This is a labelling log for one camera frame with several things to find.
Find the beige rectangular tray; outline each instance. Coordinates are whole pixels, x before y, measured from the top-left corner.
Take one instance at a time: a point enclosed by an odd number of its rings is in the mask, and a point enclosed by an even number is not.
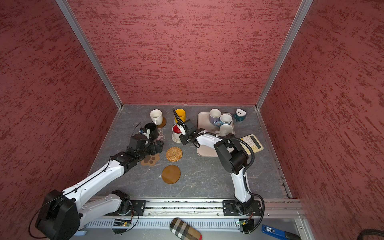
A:
[[[233,120],[231,122],[231,126],[233,127],[233,134],[235,134],[235,127],[233,125]],[[209,113],[201,112],[197,115],[197,129],[204,128],[207,132],[215,133],[215,131],[220,130],[219,127],[216,127],[209,121]],[[197,149],[197,154],[201,157],[217,157],[216,150],[207,146],[200,146]]]

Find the red wall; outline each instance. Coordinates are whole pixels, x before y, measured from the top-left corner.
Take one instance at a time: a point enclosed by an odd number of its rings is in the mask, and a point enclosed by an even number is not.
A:
[[[315,0],[262,106],[316,239],[384,230],[383,11]]]
[[[1,1],[0,42],[0,238],[32,239],[44,196],[87,175],[117,108],[54,0]]]
[[[68,0],[125,104],[254,105],[301,0]]]

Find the plaid eyeglass case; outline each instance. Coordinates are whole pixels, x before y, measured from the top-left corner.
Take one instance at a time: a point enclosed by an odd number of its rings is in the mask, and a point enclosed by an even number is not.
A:
[[[172,220],[169,225],[169,230],[182,240],[203,239],[201,234],[196,229],[194,229],[179,218],[175,218],[174,220]]]

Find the blue utility knife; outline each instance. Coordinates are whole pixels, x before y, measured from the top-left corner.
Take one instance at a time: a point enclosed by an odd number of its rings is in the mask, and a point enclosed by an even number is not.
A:
[[[301,238],[296,234],[281,231],[267,225],[262,225],[262,232],[280,240],[301,240]]]

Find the blue mug handle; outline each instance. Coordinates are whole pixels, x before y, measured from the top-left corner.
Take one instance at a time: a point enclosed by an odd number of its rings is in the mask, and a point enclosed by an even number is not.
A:
[[[220,121],[217,121],[217,122],[215,122],[215,126],[216,126],[216,127],[220,127],[221,125],[224,125],[224,124],[225,124],[225,123],[223,123],[223,121],[221,121],[221,120],[220,120]]]

